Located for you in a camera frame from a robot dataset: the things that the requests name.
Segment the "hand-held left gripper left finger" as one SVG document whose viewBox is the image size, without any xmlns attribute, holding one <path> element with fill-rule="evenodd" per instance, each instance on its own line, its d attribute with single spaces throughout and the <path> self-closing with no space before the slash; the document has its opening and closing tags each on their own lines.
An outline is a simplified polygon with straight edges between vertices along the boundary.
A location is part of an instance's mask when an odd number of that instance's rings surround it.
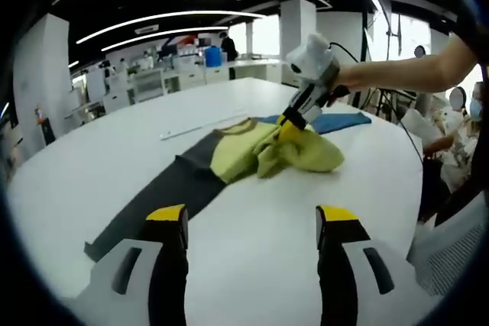
<svg viewBox="0 0 489 326">
<path fill-rule="evenodd" d="M 188 213 L 173 205 L 150 213 L 92 268 L 74 299 L 84 325 L 185 325 Z"/>
</svg>

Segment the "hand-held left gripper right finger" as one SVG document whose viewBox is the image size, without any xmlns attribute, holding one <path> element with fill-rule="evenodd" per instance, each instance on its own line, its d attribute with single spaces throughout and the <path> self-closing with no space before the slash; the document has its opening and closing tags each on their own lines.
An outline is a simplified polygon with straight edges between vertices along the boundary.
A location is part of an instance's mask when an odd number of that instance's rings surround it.
<svg viewBox="0 0 489 326">
<path fill-rule="evenodd" d="M 323 325 L 419 324 L 414 268 L 351 211 L 317 206 L 316 242 Z"/>
</svg>

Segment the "person's right hand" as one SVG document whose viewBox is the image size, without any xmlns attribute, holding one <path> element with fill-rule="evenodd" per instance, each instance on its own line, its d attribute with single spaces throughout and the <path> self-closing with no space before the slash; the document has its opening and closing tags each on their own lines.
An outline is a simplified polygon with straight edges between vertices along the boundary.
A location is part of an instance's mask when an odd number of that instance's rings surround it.
<svg viewBox="0 0 489 326">
<path fill-rule="evenodd" d="M 329 88 L 326 107 L 333 106 L 340 98 L 363 89 L 361 80 L 355 74 L 356 66 L 342 67 Z"/>
</svg>

